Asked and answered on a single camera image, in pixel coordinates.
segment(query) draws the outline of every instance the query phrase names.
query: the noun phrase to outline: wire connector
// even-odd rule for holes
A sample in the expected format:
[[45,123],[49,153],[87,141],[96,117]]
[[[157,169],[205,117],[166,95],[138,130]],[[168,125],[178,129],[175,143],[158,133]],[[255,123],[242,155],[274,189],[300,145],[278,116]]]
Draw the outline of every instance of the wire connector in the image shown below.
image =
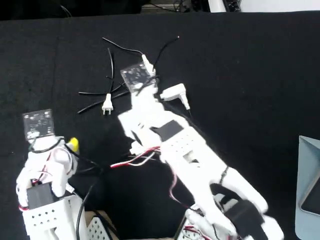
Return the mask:
[[105,101],[103,102],[103,105],[102,105],[103,115],[106,114],[106,111],[108,111],[110,115],[113,109],[114,109],[114,106],[112,105],[112,101],[111,101],[111,93],[107,93],[105,97]]
[[186,110],[190,110],[187,94],[186,94],[186,88],[183,83],[180,83],[178,85],[169,87],[160,94],[160,98],[164,101],[171,101],[173,99],[179,98],[184,105]]
[[143,61],[143,64],[144,64],[146,70],[150,74],[150,76],[154,77],[156,75],[156,70],[154,69],[154,66],[149,62],[146,55],[144,55],[144,54],[142,54],[142,61]]

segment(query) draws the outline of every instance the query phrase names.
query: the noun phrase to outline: black tablecloth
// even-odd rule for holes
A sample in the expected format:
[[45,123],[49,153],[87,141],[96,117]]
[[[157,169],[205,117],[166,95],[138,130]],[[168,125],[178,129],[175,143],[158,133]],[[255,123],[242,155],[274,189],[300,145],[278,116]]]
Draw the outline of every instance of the black tablecloth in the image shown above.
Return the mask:
[[[126,153],[117,114],[129,96],[100,108],[77,110],[103,97],[78,91],[107,89],[107,47],[119,70],[140,61],[101,40],[161,57],[160,90],[183,82],[195,123],[231,167],[267,200],[286,239],[295,239],[298,135],[320,139],[319,12],[161,14],[0,22],[0,226],[1,239],[26,239],[15,179],[26,160],[21,114],[52,108],[55,132],[75,136],[84,156],[111,164]],[[174,104],[183,111],[179,101]],[[71,183],[85,193],[93,177]],[[105,209],[122,238],[171,237],[185,209],[169,198],[170,170],[157,162],[108,173],[90,196]],[[192,198],[179,183],[175,196]]]

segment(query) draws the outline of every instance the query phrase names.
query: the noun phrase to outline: electrical cord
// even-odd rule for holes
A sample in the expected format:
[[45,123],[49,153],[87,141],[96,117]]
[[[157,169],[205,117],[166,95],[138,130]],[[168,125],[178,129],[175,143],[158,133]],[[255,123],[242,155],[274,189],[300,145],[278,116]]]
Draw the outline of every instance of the electrical cord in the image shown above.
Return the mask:
[[65,144],[64,146],[65,146],[65,148],[69,151],[69,153],[71,153],[72,155],[76,156],[79,160],[83,160],[83,161],[85,161],[85,162],[88,162],[88,163],[94,165],[95,167],[99,168],[100,170],[103,170],[103,167],[100,166],[100,165],[99,165],[98,163],[96,163],[95,161],[92,161],[92,160],[90,160],[90,159],[88,159],[88,158],[86,158],[86,157],[80,156],[78,153],[72,151],[71,148],[68,147],[67,144]]
[[80,240],[80,234],[79,234],[79,226],[80,226],[80,220],[81,220],[81,215],[82,215],[82,211],[84,210],[85,208],[85,203],[86,201],[88,200],[88,197],[91,193],[91,191],[94,189],[94,186],[98,183],[99,179],[100,179],[100,176],[97,177],[96,181],[89,187],[89,190],[87,192],[87,194],[85,195],[83,201],[82,201],[82,204],[80,206],[80,209],[79,209],[79,213],[78,213],[78,217],[76,219],[76,227],[75,227],[75,234],[76,234],[76,239],[77,240]]
[[114,57],[113,57],[109,47],[108,47],[108,53],[109,53],[109,58],[110,58],[110,62],[111,62],[111,77],[106,76],[106,78],[107,79],[114,79],[115,78]]
[[110,82],[110,87],[109,87],[109,91],[107,92],[107,94],[111,94],[111,92],[112,92],[112,87],[114,86],[114,81],[113,80],[111,80],[111,82]]
[[[82,200],[84,200],[83,196],[76,189],[74,189],[73,193],[75,195],[77,195],[79,198],[81,198]],[[94,209],[89,201],[87,201],[86,204],[91,209],[91,211],[93,211],[95,213],[95,215],[98,218],[100,218],[101,222],[105,223],[107,228],[110,229],[118,239],[120,239],[120,237],[118,235],[118,231],[100,214],[100,212],[98,212],[96,209]]]
[[107,41],[107,42],[110,43],[110,44],[113,44],[113,45],[116,46],[117,48],[122,49],[122,50],[124,50],[124,51],[135,52],[135,53],[139,53],[139,54],[143,55],[143,52],[142,52],[142,51],[135,50],[135,49],[130,49],[130,48],[125,48],[125,47],[120,46],[120,45],[116,44],[115,42],[113,42],[113,41],[105,38],[105,37],[102,37],[102,39],[105,40],[105,41]]
[[[115,91],[117,91],[119,88],[124,87],[126,85],[125,82],[121,83],[119,86],[117,86],[116,88],[114,88],[110,93],[114,93]],[[105,96],[108,92],[85,92],[85,91],[79,91],[78,94],[79,95],[89,95],[89,96]]]
[[86,174],[87,172],[90,172],[90,171],[93,170],[93,169],[96,169],[96,166],[91,166],[91,167],[88,167],[88,168],[85,168],[85,169],[77,170],[77,171],[75,172],[75,175]]
[[158,56],[156,57],[154,64],[153,64],[153,69],[154,70],[156,68],[156,65],[161,57],[162,52],[170,45],[173,44],[175,41],[177,41],[180,38],[180,36],[176,36],[174,39],[169,40],[168,42],[166,42],[163,47],[160,49]]
[[31,143],[30,147],[29,147],[29,151],[33,152],[34,154],[43,154],[43,153],[49,152],[49,151],[51,151],[52,149],[54,149],[56,146],[58,146],[59,143],[60,143],[62,140],[65,140],[64,137],[60,137],[60,138],[58,139],[58,141],[57,141],[55,144],[53,144],[51,147],[48,147],[48,148],[43,149],[43,150],[34,150],[34,145],[35,145],[37,139],[38,139],[38,138],[36,137],[36,138],[34,139],[34,141]]
[[175,7],[173,7],[174,10],[171,10],[171,9],[166,8],[166,7],[156,5],[156,4],[152,3],[151,1],[149,2],[149,4],[154,6],[154,7],[156,7],[156,8],[159,8],[159,9],[162,9],[162,10],[165,10],[165,11],[168,11],[168,12],[173,12],[173,13],[178,13],[179,12],[179,11],[176,10]]
[[138,91],[136,92],[136,96],[138,96],[138,95],[141,93],[141,91],[142,91],[146,86],[148,86],[149,83],[150,83],[153,79],[157,79],[158,77],[159,77],[159,76],[156,75],[156,76],[152,76],[152,77],[148,78],[148,79],[142,84],[142,86],[138,89]]
[[[129,93],[130,93],[130,92],[127,90],[127,91],[124,91],[124,92],[121,92],[121,93],[119,93],[119,94],[117,94],[117,95],[112,96],[111,99],[113,100],[113,99],[122,97],[122,96],[124,96],[124,95],[127,95],[127,94],[129,94]],[[100,104],[103,104],[104,102],[105,102],[105,100],[96,101],[96,102],[94,102],[94,103],[92,103],[92,104],[90,104],[90,105],[82,108],[82,109],[79,110],[77,113],[78,113],[78,114],[83,114],[84,112],[92,109],[92,108],[95,107],[95,106],[98,106],[98,105],[100,105]]]

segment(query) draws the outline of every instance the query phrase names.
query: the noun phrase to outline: robot finger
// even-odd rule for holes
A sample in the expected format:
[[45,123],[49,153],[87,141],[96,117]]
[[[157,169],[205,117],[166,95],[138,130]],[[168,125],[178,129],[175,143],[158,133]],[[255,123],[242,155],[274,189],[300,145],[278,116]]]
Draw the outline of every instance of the robot finger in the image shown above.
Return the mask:
[[258,211],[264,214],[268,210],[267,201],[262,195],[234,168],[227,167],[221,175],[220,184],[252,202]]

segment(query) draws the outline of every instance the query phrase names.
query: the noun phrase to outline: black plastic piece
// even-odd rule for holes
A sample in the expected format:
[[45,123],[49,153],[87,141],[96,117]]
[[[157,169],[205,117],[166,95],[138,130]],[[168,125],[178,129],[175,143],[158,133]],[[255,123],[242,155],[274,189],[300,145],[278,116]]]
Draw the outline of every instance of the black plastic piece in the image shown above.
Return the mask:
[[36,209],[56,202],[59,198],[51,190],[51,183],[33,186],[26,190],[29,209]]
[[151,128],[156,134],[158,134],[161,138],[162,142],[167,141],[168,139],[172,138],[177,133],[181,132],[184,128],[177,123],[175,120],[167,122],[165,125],[159,128]]
[[224,215],[233,223],[241,238],[251,236],[254,240],[268,240],[261,227],[265,221],[252,202],[240,200]]

